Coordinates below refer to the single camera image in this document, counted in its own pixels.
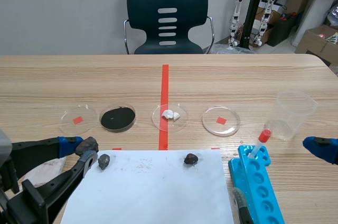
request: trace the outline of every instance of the measuring cup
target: measuring cup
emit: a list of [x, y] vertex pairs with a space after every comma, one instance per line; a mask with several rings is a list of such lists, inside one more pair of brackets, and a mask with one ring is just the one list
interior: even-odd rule
[[265, 123], [274, 137], [291, 139], [307, 118], [314, 114], [318, 103], [297, 90], [286, 90], [278, 94], [274, 108]]

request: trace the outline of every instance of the table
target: table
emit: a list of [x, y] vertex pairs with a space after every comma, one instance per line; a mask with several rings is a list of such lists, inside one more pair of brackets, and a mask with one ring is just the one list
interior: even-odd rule
[[[338, 219], [338, 167], [311, 155], [306, 136], [338, 137], [338, 79], [308, 54], [10, 56], [0, 58], [0, 128], [13, 142], [61, 136], [67, 108], [88, 104], [100, 113], [114, 103], [136, 109], [135, 125], [121, 134], [104, 131], [99, 121], [80, 135], [93, 136], [102, 150], [158, 149], [152, 112], [161, 98], [162, 64], [169, 64], [169, 102], [189, 112], [187, 126], [169, 133], [170, 150], [221, 148], [228, 189], [228, 161], [240, 144], [254, 144], [276, 95], [298, 89], [318, 103], [290, 141], [272, 138], [267, 148], [270, 180], [286, 223], [334, 224]], [[235, 110], [241, 126], [230, 137], [207, 132], [201, 122], [213, 105]], [[77, 160], [69, 156], [65, 169]], [[60, 223], [63, 211], [55, 223]], [[235, 223], [239, 223], [233, 209]]]

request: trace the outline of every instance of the black powder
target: black powder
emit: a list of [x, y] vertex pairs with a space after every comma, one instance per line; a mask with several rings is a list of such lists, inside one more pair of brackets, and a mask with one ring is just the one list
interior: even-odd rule
[[119, 107], [104, 113], [101, 117], [102, 126], [109, 132], [121, 133], [134, 124], [135, 112], [127, 107]]

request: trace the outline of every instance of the small red square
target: small red square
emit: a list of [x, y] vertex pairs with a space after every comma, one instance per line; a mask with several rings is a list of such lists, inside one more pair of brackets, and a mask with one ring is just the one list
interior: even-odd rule
[[75, 125], [77, 125], [77, 124], [83, 122], [83, 118], [82, 118], [82, 117], [74, 118], [74, 119], [73, 119], [73, 122], [74, 122]]
[[221, 124], [221, 125], [225, 125], [227, 120], [225, 118], [218, 117], [216, 122]]

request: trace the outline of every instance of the white wall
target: white wall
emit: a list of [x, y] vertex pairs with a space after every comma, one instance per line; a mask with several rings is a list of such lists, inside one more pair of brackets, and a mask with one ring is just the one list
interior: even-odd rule
[[[209, 0], [216, 41], [228, 36], [234, 2]], [[243, 12], [248, 4], [244, 3]], [[126, 0], [0, 0], [0, 55], [125, 54], [126, 18]], [[128, 34], [134, 51], [145, 34], [130, 28]], [[207, 47], [211, 41], [208, 22], [192, 29], [189, 37]]]

